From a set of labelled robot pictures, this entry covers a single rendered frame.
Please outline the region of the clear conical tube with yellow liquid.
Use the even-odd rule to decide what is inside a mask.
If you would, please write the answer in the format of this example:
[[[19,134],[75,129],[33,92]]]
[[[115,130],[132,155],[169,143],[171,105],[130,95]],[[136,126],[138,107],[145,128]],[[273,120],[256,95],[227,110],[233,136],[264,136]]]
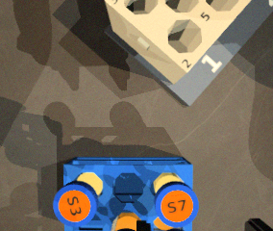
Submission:
[[[97,211],[102,190],[103,181],[94,172],[81,173],[55,195],[53,209],[56,217],[70,227],[86,225]]]

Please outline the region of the blue tube rack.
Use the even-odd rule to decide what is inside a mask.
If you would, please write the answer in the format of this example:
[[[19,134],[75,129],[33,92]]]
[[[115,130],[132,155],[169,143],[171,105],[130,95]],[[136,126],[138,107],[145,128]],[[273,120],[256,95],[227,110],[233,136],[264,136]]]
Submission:
[[[75,157],[63,165],[63,185],[83,172],[94,172],[103,181],[99,206],[89,223],[64,225],[64,231],[111,231],[121,213],[135,213],[153,231],[158,217],[154,181],[163,172],[175,172],[192,189],[192,164],[184,157]]]

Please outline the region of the beige block numbered 1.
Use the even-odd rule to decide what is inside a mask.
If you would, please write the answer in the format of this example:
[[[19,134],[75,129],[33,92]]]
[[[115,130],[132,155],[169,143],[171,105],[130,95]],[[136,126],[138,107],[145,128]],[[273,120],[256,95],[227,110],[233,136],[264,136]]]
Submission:
[[[250,1],[105,0],[112,30],[173,85]]]

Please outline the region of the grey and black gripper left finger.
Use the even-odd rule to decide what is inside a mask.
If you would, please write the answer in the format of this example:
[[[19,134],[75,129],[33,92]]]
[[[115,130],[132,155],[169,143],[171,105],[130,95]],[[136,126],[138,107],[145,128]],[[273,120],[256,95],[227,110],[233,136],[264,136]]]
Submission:
[[[151,231],[151,224],[146,223],[146,220],[137,220],[136,231]]]

